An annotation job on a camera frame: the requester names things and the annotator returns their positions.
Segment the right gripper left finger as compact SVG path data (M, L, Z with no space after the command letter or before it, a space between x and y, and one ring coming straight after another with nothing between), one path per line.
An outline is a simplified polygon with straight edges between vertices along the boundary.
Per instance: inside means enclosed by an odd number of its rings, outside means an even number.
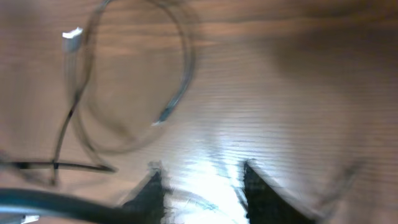
M165 216L166 188L162 183L162 163L150 162L149 173L124 201L123 210L135 215L133 223L161 224Z

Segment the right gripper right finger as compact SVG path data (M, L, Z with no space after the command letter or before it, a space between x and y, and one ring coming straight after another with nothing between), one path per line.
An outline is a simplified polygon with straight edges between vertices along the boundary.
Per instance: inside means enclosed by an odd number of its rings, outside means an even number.
M243 192L250 224L316 224L285 201L249 164L243 163Z

